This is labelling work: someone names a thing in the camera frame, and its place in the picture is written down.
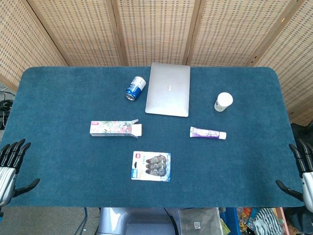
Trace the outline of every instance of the toothpaste box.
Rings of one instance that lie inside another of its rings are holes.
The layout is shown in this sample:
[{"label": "toothpaste box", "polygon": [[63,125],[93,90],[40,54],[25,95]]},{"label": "toothpaste box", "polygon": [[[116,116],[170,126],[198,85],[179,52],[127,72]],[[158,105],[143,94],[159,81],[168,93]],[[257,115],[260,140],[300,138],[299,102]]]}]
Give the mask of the toothpaste box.
[{"label": "toothpaste box", "polygon": [[135,151],[133,153],[132,180],[171,180],[171,154]]},{"label": "toothpaste box", "polygon": [[92,136],[141,136],[141,124],[133,121],[91,121],[90,134]]}]

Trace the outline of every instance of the cable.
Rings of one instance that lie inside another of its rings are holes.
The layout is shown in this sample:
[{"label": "cable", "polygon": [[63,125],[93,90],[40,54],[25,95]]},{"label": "cable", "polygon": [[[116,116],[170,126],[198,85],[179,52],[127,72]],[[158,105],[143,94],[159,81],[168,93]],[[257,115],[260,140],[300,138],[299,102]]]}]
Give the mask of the cable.
[{"label": "cable", "polygon": [[84,222],[84,224],[83,224],[83,226],[82,226],[82,229],[81,229],[81,231],[80,231],[80,233],[79,233],[79,235],[82,235],[83,234],[83,230],[84,230],[84,226],[86,225],[86,222],[87,222],[87,219],[88,219],[88,212],[87,212],[87,208],[86,207],[84,207],[84,209],[85,209],[85,222]]},{"label": "cable", "polygon": [[13,101],[10,99],[0,101],[0,111],[9,112],[13,105]]},{"label": "cable", "polygon": [[5,125],[4,125],[4,112],[3,112],[3,117],[2,117],[2,124],[5,127]]},{"label": "cable", "polygon": [[11,92],[5,92],[5,91],[3,91],[2,93],[8,93],[8,94],[11,94],[12,96],[15,96],[13,93],[11,93]]},{"label": "cable", "polygon": [[99,229],[99,225],[98,225],[98,227],[97,227],[96,231],[94,232],[94,235],[97,235],[97,233],[98,233],[98,229]]},{"label": "cable", "polygon": [[177,224],[176,224],[176,222],[175,222],[175,219],[167,212],[167,210],[166,210],[165,207],[163,207],[163,208],[164,208],[165,212],[167,213],[167,215],[170,217],[170,220],[171,220],[171,222],[172,222],[172,224],[173,224],[173,227],[174,227],[174,230],[175,230],[175,235],[179,235],[179,233],[178,233],[178,227],[177,227]]},{"label": "cable", "polygon": [[83,227],[82,227],[82,230],[81,230],[81,232],[80,232],[80,234],[82,234],[83,228],[84,228],[84,226],[86,225],[86,221],[87,221],[87,217],[88,217],[87,208],[84,207],[84,210],[85,210],[85,217],[84,217],[83,221],[80,223],[80,225],[78,226],[78,228],[77,228],[76,232],[74,233],[74,235],[77,234],[77,232],[78,232],[78,230],[80,229],[80,227],[84,224]]}]

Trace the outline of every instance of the striped fabric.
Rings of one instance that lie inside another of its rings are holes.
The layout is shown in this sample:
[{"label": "striped fabric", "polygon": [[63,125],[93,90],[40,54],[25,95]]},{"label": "striped fabric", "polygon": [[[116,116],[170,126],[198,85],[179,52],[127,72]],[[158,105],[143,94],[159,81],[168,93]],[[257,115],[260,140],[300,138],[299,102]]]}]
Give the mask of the striped fabric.
[{"label": "striped fabric", "polygon": [[261,208],[254,221],[257,235],[281,235],[282,231],[278,221],[270,208]]}]

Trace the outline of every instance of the tube cap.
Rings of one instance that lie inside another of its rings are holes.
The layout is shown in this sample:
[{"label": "tube cap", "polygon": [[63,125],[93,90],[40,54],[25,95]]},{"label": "tube cap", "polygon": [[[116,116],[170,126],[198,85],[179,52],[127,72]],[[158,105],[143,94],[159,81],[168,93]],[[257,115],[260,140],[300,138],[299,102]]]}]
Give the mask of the tube cap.
[{"label": "tube cap", "polygon": [[219,139],[226,140],[226,132],[220,131]]}]

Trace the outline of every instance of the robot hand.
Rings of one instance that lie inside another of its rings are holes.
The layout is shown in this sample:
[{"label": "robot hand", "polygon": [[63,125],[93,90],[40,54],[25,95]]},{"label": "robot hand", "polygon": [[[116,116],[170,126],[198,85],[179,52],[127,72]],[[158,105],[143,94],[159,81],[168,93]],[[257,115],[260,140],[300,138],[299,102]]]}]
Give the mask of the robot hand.
[{"label": "robot hand", "polygon": [[313,212],[313,147],[309,143],[304,143],[304,141],[300,139],[298,141],[304,152],[304,158],[294,145],[289,144],[289,148],[293,152],[297,163],[298,171],[302,181],[303,193],[286,187],[279,180],[276,180],[276,184],[285,193],[304,202],[307,209]]},{"label": "robot hand", "polygon": [[22,165],[23,157],[31,145],[31,143],[27,143],[22,147],[24,142],[25,139],[22,139],[11,145],[7,144],[0,150],[0,211],[1,207],[8,204],[12,197],[17,197],[32,190],[40,181],[40,179],[35,179],[30,185],[15,189],[15,181]]}]

